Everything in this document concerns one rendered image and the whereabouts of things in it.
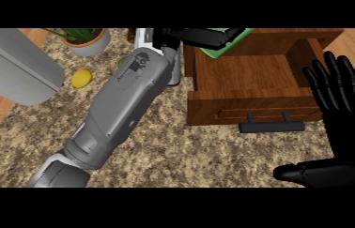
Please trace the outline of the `yellow lemon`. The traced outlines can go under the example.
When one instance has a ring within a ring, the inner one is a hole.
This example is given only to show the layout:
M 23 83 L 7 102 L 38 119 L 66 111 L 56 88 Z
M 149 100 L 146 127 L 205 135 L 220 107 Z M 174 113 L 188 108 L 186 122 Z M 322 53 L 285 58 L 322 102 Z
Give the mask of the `yellow lemon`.
M 91 72 L 88 69 L 80 69 L 72 75 L 72 87 L 83 88 L 91 82 Z

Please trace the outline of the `potted plant in grey pot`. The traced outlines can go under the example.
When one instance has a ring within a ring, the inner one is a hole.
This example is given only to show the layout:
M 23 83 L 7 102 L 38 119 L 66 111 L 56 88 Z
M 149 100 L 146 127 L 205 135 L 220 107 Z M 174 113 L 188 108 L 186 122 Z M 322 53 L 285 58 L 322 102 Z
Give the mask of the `potted plant in grey pot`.
M 81 57 L 99 54 L 111 41 L 106 28 L 60 28 L 57 31 L 44 28 L 44 31 L 62 38 L 69 51 Z

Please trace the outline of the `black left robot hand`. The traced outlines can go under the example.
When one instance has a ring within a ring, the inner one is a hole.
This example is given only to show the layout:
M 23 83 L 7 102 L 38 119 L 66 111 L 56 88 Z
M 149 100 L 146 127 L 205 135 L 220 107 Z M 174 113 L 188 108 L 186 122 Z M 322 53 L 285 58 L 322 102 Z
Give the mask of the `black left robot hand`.
M 226 31 L 208 28 L 155 28 L 152 31 L 152 47 L 177 49 L 180 43 L 189 46 L 220 50 L 245 31 L 244 28 L 229 28 Z

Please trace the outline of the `brown wooden drawer front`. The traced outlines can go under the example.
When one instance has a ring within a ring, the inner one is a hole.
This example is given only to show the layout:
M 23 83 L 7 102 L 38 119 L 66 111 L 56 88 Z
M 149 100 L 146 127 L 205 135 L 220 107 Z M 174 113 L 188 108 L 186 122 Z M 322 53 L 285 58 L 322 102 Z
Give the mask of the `brown wooden drawer front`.
M 232 125 L 247 122 L 247 113 L 256 122 L 276 122 L 287 112 L 296 121 L 319 121 L 321 110 L 310 97 L 188 100 L 190 126 Z

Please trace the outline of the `brown wooden cabinet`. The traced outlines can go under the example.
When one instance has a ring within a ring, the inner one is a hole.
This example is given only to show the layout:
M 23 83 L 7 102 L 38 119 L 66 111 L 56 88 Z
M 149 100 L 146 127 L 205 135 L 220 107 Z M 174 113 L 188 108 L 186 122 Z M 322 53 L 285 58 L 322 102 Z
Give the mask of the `brown wooden cabinet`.
M 257 28 L 247 37 L 235 44 L 227 52 L 220 56 L 247 56 L 247 55 L 285 55 L 296 50 L 296 43 L 307 39 L 315 39 L 321 45 L 321 51 L 343 33 L 343 28 Z M 192 46 L 183 46 L 185 56 L 185 76 L 192 77 L 195 69 L 195 55 L 202 52 Z M 306 86 L 306 80 L 301 71 L 296 72 L 291 66 L 294 78 L 297 78 L 298 87 Z

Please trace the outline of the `green cup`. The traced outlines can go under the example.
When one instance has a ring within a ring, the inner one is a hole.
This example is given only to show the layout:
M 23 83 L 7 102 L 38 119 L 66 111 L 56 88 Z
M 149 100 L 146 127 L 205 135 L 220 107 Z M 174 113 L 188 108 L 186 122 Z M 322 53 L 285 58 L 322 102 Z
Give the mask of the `green cup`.
M 250 35 L 250 33 L 254 31 L 253 28 L 247 28 L 242 33 L 236 36 L 236 38 L 226 43 L 226 46 L 220 50 L 210 50 L 205 48 L 201 48 L 202 53 L 210 57 L 210 58 L 219 58 L 227 50 L 235 46 L 235 44 Z

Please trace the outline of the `brown wooden drawer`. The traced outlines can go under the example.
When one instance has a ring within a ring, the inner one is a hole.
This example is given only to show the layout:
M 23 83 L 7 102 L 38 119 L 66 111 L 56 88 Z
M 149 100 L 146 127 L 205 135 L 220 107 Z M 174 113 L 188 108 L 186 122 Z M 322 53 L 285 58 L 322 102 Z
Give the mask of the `brown wooden drawer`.
M 188 100 L 190 126 L 232 125 L 247 122 L 247 113 L 256 122 L 276 122 L 287 112 L 296 121 L 319 121 L 321 110 L 310 97 Z
M 310 97 L 309 85 L 298 86 L 296 72 L 307 67 L 315 59 L 322 59 L 321 45 L 315 39 L 298 44 L 285 55 L 247 55 L 208 58 L 196 52 L 192 79 L 193 89 L 188 100 L 254 99 Z

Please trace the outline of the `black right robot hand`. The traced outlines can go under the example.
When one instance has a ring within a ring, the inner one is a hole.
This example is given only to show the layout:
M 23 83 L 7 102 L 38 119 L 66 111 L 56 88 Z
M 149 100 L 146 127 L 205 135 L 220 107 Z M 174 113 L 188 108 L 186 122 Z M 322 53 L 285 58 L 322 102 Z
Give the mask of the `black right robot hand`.
M 301 73 L 321 108 L 321 120 L 334 158 L 285 164 L 273 178 L 306 188 L 355 189 L 355 68 L 344 55 L 324 53 Z

